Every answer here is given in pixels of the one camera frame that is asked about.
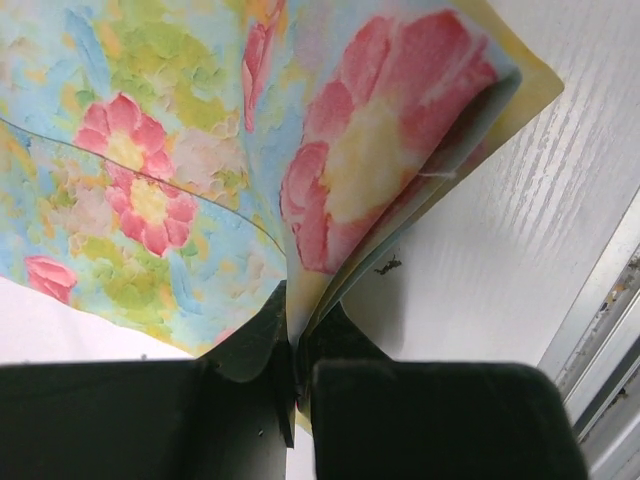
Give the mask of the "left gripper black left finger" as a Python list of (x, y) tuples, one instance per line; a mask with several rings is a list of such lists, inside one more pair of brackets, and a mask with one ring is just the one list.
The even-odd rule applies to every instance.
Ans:
[(285, 286), (192, 360), (1, 370), (5, 479), (282, 479), (294, 444)]

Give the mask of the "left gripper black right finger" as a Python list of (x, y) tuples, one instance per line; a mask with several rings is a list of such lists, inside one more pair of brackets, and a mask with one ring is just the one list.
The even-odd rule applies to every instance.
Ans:
[(553, 382), (526, 364), (401, 362), (333, 308), (296, 356), (320, 479), (584, 479)]

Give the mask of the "pastel patterned cloth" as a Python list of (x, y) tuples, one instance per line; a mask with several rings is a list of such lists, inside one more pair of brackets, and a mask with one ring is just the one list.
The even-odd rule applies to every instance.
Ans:
[(1, 276), (202, 354), (295, 349), (563, 90), (484, 1), (5, 1)]

